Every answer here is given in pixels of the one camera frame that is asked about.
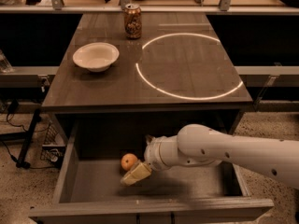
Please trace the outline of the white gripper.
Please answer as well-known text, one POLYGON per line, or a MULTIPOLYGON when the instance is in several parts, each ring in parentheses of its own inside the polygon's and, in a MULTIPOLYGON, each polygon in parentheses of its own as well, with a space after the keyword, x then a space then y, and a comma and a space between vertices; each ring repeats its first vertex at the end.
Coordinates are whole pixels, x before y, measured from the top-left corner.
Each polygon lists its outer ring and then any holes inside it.
POLYGON ((151 175, 151 169, 162 171, 174 166, 185 166, 187 157, 178 150, 178 142, 175 136, 153 137, 146 136, 145 162, 137 161, 123 176, 121 183, 131 186, 151 175))

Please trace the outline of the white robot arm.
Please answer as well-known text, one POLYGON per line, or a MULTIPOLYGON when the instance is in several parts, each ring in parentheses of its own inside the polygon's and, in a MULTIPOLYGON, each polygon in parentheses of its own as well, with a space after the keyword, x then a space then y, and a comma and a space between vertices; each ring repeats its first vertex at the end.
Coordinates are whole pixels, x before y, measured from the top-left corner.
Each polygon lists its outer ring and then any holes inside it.
POLYGON ((121 179, 131 186, 174 166, 215 166, 227 161, 299 189, 299 142, 221 133, 191 124, 171 137, 147 140, 144 160, 137 161, 121 179))

